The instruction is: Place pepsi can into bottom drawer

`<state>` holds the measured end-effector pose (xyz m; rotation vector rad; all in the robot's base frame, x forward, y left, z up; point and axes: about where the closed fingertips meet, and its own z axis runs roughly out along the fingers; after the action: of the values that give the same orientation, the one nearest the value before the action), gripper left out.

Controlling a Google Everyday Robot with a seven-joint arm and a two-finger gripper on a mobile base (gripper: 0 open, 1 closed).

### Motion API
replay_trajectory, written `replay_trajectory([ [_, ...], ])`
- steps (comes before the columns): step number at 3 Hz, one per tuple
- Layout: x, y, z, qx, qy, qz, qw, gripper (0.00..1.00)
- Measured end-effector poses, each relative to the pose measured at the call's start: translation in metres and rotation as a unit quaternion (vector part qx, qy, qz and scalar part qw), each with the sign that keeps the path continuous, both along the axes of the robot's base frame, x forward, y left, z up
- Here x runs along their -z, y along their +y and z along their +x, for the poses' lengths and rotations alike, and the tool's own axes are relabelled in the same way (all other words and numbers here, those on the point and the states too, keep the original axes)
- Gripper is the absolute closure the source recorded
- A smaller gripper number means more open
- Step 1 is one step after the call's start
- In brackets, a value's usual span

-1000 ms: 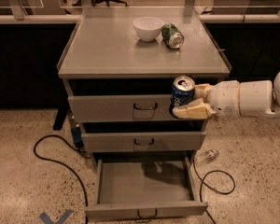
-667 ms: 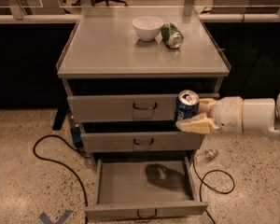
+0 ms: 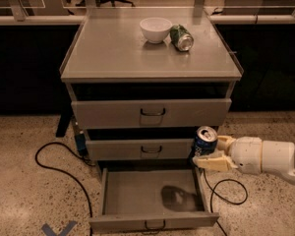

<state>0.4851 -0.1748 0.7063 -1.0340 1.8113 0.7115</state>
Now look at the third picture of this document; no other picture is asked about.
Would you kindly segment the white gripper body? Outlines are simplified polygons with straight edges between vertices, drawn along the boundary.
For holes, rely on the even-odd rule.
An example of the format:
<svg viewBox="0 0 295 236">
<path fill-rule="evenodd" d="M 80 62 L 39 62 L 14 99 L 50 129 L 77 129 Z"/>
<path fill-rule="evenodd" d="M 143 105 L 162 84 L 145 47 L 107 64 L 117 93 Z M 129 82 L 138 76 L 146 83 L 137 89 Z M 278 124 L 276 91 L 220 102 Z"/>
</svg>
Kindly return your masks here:
<svg viewBox="0 0 295 236">
<path fill-rule="evenodd" d="M 259 175 L 262 173 L 262 148 L 260 138 L 243 137 L 231 144 L 229 154 L 241 173 Z"/>
</svg>

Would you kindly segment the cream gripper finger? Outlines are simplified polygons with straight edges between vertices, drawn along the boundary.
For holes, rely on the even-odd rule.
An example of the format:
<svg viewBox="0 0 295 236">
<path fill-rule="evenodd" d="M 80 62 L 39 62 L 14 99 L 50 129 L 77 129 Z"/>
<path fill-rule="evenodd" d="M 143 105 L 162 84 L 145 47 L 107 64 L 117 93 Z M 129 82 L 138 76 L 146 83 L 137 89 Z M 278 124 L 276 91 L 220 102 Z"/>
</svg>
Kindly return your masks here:
<svg viewBox="0 0 295 236">
<path fill-rule="evenodd" d="M 231 136 L 218 136 L 217 137 L 217 148 L 219 150 L 228 151 L 231 144 L 235 141 L 235 139 Z"/>
<path fill-rule="evenodd" d="M 225 153 L 224 150 L 215 150 L 207 155 L 194 155 L 192 162 L 202 169 L 226 172 L 231 169 L 237 169 L 238 166 L 233 159 Z"/>
</svg>

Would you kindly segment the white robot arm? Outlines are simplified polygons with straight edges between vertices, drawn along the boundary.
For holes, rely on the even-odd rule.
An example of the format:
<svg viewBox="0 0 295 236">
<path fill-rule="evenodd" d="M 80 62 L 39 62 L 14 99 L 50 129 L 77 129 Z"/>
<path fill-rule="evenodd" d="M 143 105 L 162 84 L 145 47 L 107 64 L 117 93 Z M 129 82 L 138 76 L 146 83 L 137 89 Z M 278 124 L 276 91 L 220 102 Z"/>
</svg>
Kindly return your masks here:
<svg viewBox="0 0 295 236">
<path fill-rule="evenodd" d="M 291 142 L 219 136 L 213 153 L 194 155 L 192 162 L 199 168 L 215 171 L 237 169 L 243 174 L 268 173 L 295 185 L 295 144 Z"/>
</svg>

